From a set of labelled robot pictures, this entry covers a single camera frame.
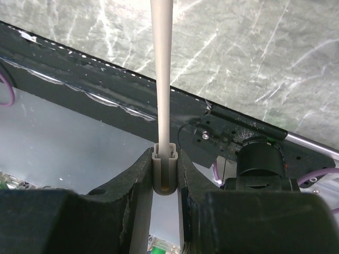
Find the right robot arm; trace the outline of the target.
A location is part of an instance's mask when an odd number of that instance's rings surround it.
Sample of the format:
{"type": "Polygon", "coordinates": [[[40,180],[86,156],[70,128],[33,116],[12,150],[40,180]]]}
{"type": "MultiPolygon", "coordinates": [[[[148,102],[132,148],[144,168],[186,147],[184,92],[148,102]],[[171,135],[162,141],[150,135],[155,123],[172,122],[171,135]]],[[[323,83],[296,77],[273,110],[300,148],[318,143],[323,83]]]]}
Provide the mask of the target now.
{"type": "Polygon", "coordinates": [[[338,253],[326,203],[302,193],[279,148],[263,142],[240,149],[223,188],[159,143],[86,195],[2,190],[1,253],[146,253],[153,194],[174,192],[182,253],[338,253]]]}

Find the grey toothbrush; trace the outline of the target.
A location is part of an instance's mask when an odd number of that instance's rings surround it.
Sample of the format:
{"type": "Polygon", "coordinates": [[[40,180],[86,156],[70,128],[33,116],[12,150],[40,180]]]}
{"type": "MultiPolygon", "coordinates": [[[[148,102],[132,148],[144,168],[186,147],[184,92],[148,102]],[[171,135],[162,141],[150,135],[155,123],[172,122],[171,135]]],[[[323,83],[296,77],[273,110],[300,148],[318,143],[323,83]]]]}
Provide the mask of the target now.
{"type": "Polygon", "coordinates": [[[152,153],[153,189],[163,196],[177,189],[176,145],[170,142],[170,75],[173,1],[151,1],[156,70],[158,142],[152,153]]]}

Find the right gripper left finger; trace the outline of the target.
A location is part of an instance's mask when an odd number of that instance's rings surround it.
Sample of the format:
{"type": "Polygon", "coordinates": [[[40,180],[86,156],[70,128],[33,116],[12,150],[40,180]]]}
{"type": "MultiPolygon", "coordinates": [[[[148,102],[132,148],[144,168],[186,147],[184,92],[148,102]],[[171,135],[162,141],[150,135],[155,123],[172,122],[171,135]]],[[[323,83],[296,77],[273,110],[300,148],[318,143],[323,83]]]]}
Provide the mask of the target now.
{"type": "Polygon", "coordinates": [[[2,190],[1,253],[146,253],[152,152],[86,195],[2,190]]]}

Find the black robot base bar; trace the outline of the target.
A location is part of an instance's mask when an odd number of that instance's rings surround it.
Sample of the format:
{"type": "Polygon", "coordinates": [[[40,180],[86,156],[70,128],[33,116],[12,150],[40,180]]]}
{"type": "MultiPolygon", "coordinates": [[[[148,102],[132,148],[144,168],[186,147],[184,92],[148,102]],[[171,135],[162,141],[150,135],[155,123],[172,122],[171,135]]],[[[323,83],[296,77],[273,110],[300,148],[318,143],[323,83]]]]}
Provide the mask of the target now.
{"type": "MultiPolygon", "coordinates": [[[[1,67],[15,87],[151,142],[158,140],[155,80],[1,23],[1,67]]],[[[297,179],[335,166],[334,151],[290,141],[291,134],[178,88],[170,95],[171,141],[198,165],[236,160],[249,142],[268,142],[297,179]]]]}

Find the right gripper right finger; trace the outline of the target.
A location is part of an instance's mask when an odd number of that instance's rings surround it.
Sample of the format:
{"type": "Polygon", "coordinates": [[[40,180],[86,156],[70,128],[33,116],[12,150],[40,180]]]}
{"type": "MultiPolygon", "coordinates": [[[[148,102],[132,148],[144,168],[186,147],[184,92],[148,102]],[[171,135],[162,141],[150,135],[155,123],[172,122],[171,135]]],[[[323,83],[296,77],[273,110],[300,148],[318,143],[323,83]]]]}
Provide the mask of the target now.
{"type": "Polygon", "coordinates": [[[222,190],[178,151],[182,253],[338,253],[338,226],[319,196],[222,190]]]}

